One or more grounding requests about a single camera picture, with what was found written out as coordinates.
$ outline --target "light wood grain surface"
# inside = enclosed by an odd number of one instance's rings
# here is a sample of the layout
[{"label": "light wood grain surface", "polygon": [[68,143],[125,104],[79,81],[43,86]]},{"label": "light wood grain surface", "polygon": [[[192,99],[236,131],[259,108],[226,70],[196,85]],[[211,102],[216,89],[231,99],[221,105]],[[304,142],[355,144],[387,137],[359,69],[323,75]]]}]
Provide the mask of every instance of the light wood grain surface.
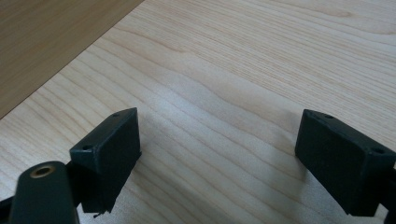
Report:
[{"label": "light wood grain surface", "polygon": [[0,121],[0,198],[112,112],[143,156],[82,223],[382,223],[294,157],[304,108],[396,148],[394,1],[146,0]]},{"label": "light wood grain surface", "polygon": [[143,0],[0,0],[0,118]]}]

